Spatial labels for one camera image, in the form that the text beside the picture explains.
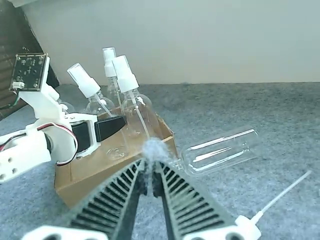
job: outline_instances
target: white plastic part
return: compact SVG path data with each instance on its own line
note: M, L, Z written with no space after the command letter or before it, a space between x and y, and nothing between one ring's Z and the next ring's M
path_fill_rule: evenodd
M244 231L245 239L257 240L261 237L261 232L259 228L257 228L256 224L252 222L245 216L238 216L235 220L235 224L237 224Z
M43 92L49 95L53 100L58 101L60 98L59 93L50 85L44 84L43 86Z
M51 122L58 125L65 126L69 130L72 130L71 125L65 116L60 119L41 118L41 119L38 119L35 123L27 125L25 129L33 130L43 124L47 124ZM75 142L69 133L54 126L50 126L41 131L46 133L50 139L51 159L54 162L63 162L66 159L69 159L70 157L72 157L72 154L74 154L75 152Z
M237 237L236 239L241 240L259 239L261 234L260 236L258 236L256 232L251 232L251 230L251 226L247 226L245 225L245 222L241 222L241 224L238 226L232 225L205 231L193 232L185 235L183 237L183 240L233 240L235 239L235 237Z
M85 157L92 154L101 145L101 143L97 142L97 136L95 131L95 122L98 121L97 115L70 113L66 115L66 119L71 125L74 123L88 122L90 147L85 151L77 153L76 157Z
M104 58L104 72L107 78L117 76L112 60L116 57L116 50L114 47L106 47L102 49Z
M84 68L76 63L67 72L78 85L80 91L88 99L100 90L98 83L88 75Z
M122 93L139 87L136 76L131 72L125 55L117 56L112 60L112 63L118 77L118 86Z
M12 88L13 89L23 89L25 87L25 83L22 81L14 81L12 83Z
M50 58L45 58L43 78L40 91L20 91L19 97L29 104L34 110L36 119L61 119L65 113L62 107L54 100L48 91L47 76Z
M8 144L10 148L0 152L0 184L51 160L45 134L34 128L1 136L0 142L21 133L27 135L13 139Z
M28 232L22 240L108 240L99 231L82 230L58 226L41 226Z

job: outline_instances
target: bottle cap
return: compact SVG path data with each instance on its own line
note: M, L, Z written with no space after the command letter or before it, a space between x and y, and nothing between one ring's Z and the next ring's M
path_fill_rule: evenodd
M136 76L132 73L125 55L114 58L112 63L118 78L118 86L122 93L139 87Z
M112 60L116 57L116 50L114 47L102 48L104 58L104 72L107 78L117 76Z
M75 65L70 67L67 72L76 82L80 91L86 98L92 97L100 90L100 86L98 85L98 83L88 75L88 73L79 63L76 63Z

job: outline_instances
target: cable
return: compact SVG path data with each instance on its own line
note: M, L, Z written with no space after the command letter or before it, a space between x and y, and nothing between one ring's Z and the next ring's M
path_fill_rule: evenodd
M72 138L74 140L75 150L74 150L73 156L71 158L69 158L68 160L66 160L66 161L57 161L55 163L57 166L67 165L67 164L71 163L72 160L76 157L76 154L77 154L77 151L78 151L78 140L76 138L76 135L70 129L68 129L67 127L65 127L63 125L56 124L54 122L49 122L49 123L46 123L44 125L41 125L41 126L37 127L37 130L40 131L40 130L43 130L43 129L46 129L46 128L52 127L52 126L67 132L68 134L70 134L72 136Z
M7 104L7 105L5 105L5 106L1 106L1 107L0 107L0 110L10 109L10 108L14 107L15 105L18 104L19 99L20 99L19 93L17 93L14 102L13 102L13 103L10 103L10 104Z
M24 133L20 133L20 134L17 134L17 135L14 135L14 136L10 137L7 141L5 141L4 143L2 143L2 144L0 145L0 152L2 152L2 151L5 149L6 145L7 145L9 142L11 142L13 139L19 138L19 137L23 137L23 136L25 136L25 135L27 135L27 134L24 132Z

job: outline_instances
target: ridged rubber pad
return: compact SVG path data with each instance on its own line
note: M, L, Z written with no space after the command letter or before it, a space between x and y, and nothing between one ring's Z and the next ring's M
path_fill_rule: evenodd
M147 193L146 167L144 160L138 160L109 178L70 226L104 232L110 240L131 240L139 196ZM153 194L162 197L168 239L234 225L234 219L187 178L166 163L154 162Z

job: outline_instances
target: white spray nozzle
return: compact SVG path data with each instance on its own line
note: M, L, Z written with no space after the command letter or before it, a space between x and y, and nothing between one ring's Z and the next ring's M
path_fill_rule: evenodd
M253 218L248 219L247 217L240 215L235 220L235 224L243 228L245 232L248 233L248 236L246 236L246 239L257 240L261 237L261 232L259 228L257 228L256 226L260 218L272 205L274 205L280 198L282 198L286 193L288 193L296 185L301 183L301 181L304 180L306 177L308 177L311 173L312 171L309 170L305 174L303 174L301 177L299 177L295 182L293 182L290 186L288 186L285 190L283 190L280 194L278 194L278 196L272 199L264 208L258 211L257 214L253 216Z
M139 87L136 76L132 73L125 55L114 58L112 63L118 78L118 86L122 93Z
M100 86L98 85L98 83L88 75L88 73L79 63L76 63L75 65L70 67L67 72L76 82L79 89L86 98L92 97L100 90Z
M107 78L117 76L112 60L116 57L116 50L114 47L102 48L104 58L104 72Z

